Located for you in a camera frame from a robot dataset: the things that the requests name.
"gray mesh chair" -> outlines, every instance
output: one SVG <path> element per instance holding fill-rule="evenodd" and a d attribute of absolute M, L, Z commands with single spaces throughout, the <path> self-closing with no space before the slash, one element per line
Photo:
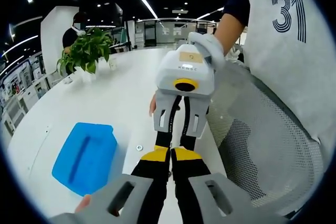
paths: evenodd
<path fill-rule="evenodd" d="M 227 177 L 254 207 L 302 207 L 324 171 L 320 146 L 270 89 L 228 62 L 207 119 Z"/>

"white pillar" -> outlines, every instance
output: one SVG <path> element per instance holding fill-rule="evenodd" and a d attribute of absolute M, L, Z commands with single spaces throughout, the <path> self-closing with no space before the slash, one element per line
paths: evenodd
<path fill-rule="evenodd" d="M 56 63 L 62 56 L 63 35 L 73 23 L 79 7 L 56 6 L 41 22 L 41 48 L 46 73 L 56 70 Z"/>
<path fill-rule="evenodd" d="M 130 36 L 130 42 L 132 47 L 135 46 L 135 21 L 134 20 L 130 20 L 127 21 L 127 25 L 128 25 L 128 34 Z"/>

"label sticker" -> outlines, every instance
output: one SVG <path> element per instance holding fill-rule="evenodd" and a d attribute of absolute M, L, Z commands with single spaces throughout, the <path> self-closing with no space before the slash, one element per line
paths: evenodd
<path fill-rule="evenodd" d="M 203 57 L 196 52 L 180 52 L 180 61 L 203 63 Z"/>

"blue box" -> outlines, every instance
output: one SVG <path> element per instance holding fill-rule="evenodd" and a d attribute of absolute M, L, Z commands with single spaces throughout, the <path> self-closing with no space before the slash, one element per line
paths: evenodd
<path fill-rule="evenodd" d="M 58 154 L 53 177 L 76 194 L 93 194 L 108 182 L 115 139 L 111 125 L 77 123 Z"/>

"white table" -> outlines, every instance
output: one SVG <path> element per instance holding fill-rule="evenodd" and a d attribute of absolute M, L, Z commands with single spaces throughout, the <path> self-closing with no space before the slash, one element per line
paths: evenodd
<path fill-rule="evenodd" d="M 81 197 L 51 175 L 55 160 L 77 122 L 109 124 L 114 128 L 119 151 L 113 160 L 114 173 L 131 173 L 138 160 L 152 151 L 156 132 L 149 117 L 149 103 L 156 90 L 154 78 L 167 49 L 146 49 L 113 55 L 117 69 L 99 76 L 92 83 L 60 82 L 27 113 L 8 147 L 15 175 L 32 202 L 47 217 L 73 212 Z M 184 123 L 184 106 L 174 122 L 173 146 L 178 146 Z M 143 150 L 138 152 L 137 145 Z M 212 172 L 225 173 L 208 125 L 196 143 Z M 182 223 L 174 196 L 174 181 L 160 223 Z"/>

